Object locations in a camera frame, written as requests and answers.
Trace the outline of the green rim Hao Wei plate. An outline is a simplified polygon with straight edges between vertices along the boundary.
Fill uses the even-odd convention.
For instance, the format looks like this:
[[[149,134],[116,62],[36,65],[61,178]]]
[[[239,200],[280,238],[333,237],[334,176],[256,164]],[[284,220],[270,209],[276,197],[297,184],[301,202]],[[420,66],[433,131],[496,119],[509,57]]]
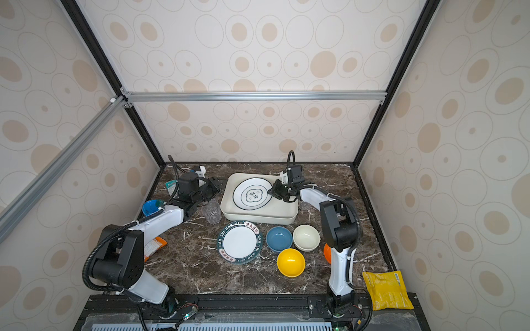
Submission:
[[[220,256],[235,265],[244,265],[257,259],[262,248],[262,232],[249,221],[231,222],[218,235],[217,250]]]

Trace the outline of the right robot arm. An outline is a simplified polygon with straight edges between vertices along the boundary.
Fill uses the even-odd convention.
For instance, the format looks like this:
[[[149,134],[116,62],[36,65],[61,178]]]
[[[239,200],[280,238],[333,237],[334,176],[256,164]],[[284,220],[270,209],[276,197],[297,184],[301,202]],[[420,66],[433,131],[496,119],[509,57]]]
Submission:
[[[353,303],[353,258],[363,235],[361,221],[351,199],[331,194],[315,184],[290,186],[276,180],[268,194],[285,202],[295,197],[320,212],[322,234],[331,248],[330,302],[335,307]]]

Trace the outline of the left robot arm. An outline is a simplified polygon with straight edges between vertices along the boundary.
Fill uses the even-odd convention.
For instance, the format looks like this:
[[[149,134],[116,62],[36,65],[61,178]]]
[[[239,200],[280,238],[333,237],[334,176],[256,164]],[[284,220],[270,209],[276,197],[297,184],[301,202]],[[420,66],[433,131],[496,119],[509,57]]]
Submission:
[[[82,268],[84,285],[91,290],[124,293],[172,310],[175,291],[144,267],[146,244],[188,221],[200,204],[213,200],[225,187],[225,180],[206,178],[202,171],[185,172],[178,177],[169,200],[148,201],[150,212],[141,219],[106,226]]]

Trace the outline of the white plate green line emblem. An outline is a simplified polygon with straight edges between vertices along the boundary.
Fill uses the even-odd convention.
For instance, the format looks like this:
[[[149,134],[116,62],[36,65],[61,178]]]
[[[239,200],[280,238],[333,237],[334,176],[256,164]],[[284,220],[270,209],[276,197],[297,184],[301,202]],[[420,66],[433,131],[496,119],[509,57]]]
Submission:
[[[263,178],[253,177],[239,183],[233,192],[234,204],[242,210],[263,208],[272,199],[267,191],[272,184]]]

